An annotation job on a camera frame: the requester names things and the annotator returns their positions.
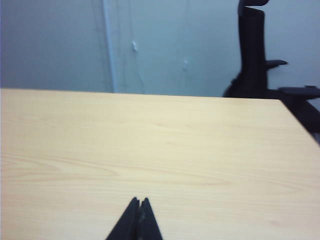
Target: wooden desk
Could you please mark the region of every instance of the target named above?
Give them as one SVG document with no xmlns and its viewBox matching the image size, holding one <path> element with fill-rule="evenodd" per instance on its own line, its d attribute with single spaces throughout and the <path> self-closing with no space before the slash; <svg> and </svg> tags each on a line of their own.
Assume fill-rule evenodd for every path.
<svg viewBox="0 0 320 240">
<path fill-rule="evenodd" d="M 103 240 L 134 196 L 166 240 L 320 239 L 320 148 L 278 100 L 1 100 L 4 240 Z"/>
</svg>

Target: chair armrest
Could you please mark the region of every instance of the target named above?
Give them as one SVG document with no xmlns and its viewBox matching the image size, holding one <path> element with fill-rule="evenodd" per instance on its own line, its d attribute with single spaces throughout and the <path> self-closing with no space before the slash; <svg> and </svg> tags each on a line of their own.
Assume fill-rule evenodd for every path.
<svg viewBox="0 0 320 240">
<path fill-rule="evenodd" d="M 320 88 L 307 87 L 279 87 L 279 91 L 285 95 L 297 97 L 303 100 L 320 98 Z"/>
<path fill-rule="evenodd" d="M 276 68 L 279 65 L 286 65 L 286 64 L 288 64 L 288 62 L 286 62 L 284 60 L 279 60 L 279 59 L 265 61 L 265 67 L 267 70 Z"/>
</svg>

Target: black office chair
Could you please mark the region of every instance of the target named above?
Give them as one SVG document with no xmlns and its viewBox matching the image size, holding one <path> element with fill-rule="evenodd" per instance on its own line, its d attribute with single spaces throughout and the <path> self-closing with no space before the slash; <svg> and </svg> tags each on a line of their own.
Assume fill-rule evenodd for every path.
<svg viewBox="0 0 320 240">
<path fill-rule="evenodd" d="M 265 13 L 247 6 L 263 6 L 269 0 L 240 0 L 238 27 L 241 71 L 224 92 L 229 98 L 279 99 L 310 133 L 320 133 L 320 112 L 307 100 L 320 97 L 315 86 L 268 89 L 267 71 L 284 60 L 266 60 L 264 44 Z"/>
</svg>

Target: wood grain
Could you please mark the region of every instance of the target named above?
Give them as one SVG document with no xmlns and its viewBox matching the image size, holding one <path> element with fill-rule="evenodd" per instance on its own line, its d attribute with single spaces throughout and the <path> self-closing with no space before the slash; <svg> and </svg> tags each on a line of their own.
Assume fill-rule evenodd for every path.
<svg viewBox="0 0 320 240">
<path fill-rule="evenodd" d="M 320 148 L 278 100 L 1 90 L 1 237 L 320 239 Z"/>
</svg>

